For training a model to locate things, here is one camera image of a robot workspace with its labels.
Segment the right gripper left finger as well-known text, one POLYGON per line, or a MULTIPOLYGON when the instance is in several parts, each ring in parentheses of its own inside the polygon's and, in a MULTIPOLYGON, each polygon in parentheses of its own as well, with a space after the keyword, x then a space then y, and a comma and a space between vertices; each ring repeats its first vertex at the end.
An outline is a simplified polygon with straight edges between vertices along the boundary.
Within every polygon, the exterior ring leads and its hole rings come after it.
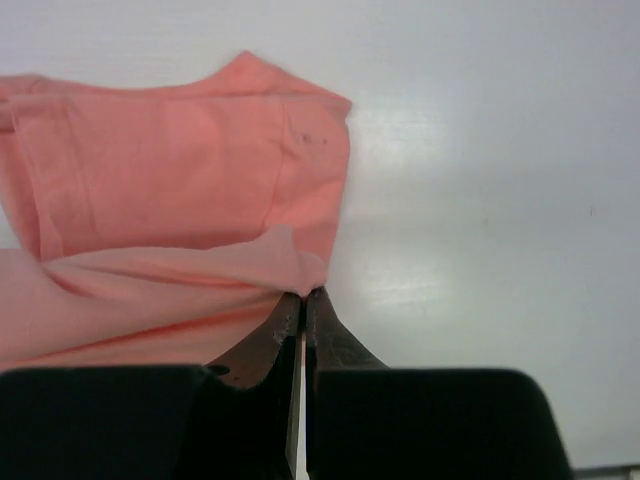
POLYGON ((300 297, 208 365, 204 459, 214 479, 294 479, 300 407, 300 297))

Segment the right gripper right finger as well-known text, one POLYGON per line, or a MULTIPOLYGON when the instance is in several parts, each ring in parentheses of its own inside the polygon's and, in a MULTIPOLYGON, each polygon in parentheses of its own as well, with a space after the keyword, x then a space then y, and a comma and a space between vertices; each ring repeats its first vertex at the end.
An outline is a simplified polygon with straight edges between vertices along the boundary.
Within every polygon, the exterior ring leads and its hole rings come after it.
POLYGON ((318 381, 322 371, 388 369, 339 320, 325 287, 314 289, 305 300, 306 471, 319 479, 318 381))

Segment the pink t shirt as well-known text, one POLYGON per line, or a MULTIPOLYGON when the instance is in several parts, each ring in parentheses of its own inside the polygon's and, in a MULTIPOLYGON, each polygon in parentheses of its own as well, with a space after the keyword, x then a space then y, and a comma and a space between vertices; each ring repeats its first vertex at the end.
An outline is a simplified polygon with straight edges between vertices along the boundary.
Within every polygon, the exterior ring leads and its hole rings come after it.
POLYGON ((186 85, 1 80, 1 367, 205 364, 324 285, 348 99, 244 52, 186 85))

